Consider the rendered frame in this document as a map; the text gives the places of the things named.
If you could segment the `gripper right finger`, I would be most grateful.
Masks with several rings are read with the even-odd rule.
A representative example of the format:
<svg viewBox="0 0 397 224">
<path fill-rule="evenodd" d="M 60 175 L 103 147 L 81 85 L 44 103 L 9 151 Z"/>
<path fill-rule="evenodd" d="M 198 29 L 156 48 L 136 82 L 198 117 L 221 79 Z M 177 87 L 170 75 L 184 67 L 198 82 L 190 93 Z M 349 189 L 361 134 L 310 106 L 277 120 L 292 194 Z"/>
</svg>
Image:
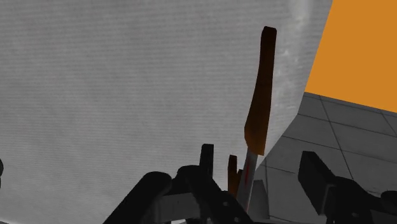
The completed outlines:
<svg viewBox="0 0 397 224">
<path fill-rule="evenodd" d="M 313 151 L 303 151 L 298 181 L 326 224 L 397 224 L 397 191 L 376 197 L 357 182 L 336 176 Z"/>
</svg>

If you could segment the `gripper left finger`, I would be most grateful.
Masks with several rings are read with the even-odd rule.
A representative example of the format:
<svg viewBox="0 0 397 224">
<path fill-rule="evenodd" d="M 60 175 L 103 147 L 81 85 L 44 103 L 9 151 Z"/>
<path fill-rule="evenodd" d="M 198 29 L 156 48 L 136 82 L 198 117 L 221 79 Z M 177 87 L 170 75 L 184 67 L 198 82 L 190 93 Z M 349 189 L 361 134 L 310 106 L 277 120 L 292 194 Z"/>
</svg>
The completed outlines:
<svg viewBox="0 0 397 224">
<path fill-rule="evenodd" d="M 145 174 L 103 224 L 253 224 L 234 196 L 212 178 L 214 146 L 203 144 L 198 165 L 185 165 L 175 178 Z"/>
</svg>

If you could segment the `brown-handled kitchen knife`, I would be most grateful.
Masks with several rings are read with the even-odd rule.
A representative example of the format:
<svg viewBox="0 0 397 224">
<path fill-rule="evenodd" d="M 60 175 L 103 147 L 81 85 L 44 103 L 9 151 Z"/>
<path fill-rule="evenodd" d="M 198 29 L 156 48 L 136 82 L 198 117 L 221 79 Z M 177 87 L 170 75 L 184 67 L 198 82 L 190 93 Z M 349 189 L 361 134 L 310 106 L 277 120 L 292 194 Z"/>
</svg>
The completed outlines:
<svg viewBox="0 0 397 224">
<path fill-rule="evenodd" d="M 237 201 L 245 211 L 249 209 L 257 159 L 265 154 L 272 103 L 276 37 L 277 29 L 268 26 L 263 28 L 260 40 L 258 74 L 244 126 L 247 153 L 237 190 Z"/>
</svg>

